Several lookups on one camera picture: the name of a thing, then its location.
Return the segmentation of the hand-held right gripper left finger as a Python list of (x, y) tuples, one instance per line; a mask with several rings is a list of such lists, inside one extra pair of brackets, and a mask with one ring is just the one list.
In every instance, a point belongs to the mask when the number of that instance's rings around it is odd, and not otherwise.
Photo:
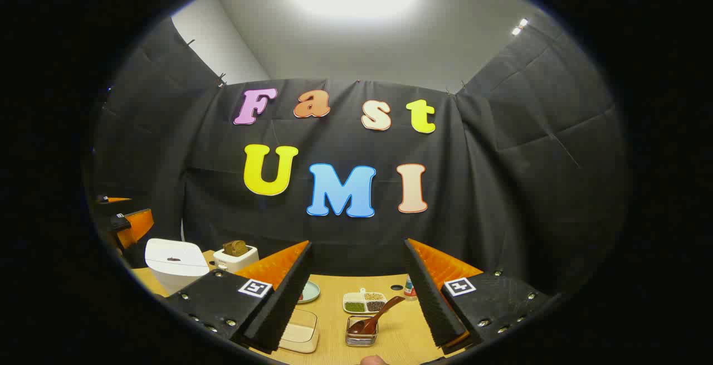
[(166, 303), (212, 335), (270, 354), (310, 278), (311, 248), (301, 241), (237, 272), (216, 268)]

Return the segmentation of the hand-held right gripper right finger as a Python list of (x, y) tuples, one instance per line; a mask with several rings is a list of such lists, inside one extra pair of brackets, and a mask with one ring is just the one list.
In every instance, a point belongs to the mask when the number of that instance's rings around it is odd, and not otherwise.
[(404, 265), (433, 342), (444, 354), (514, 332), (551, 299), (502, 271), (482, 271), (413, 239), (404, 241)]

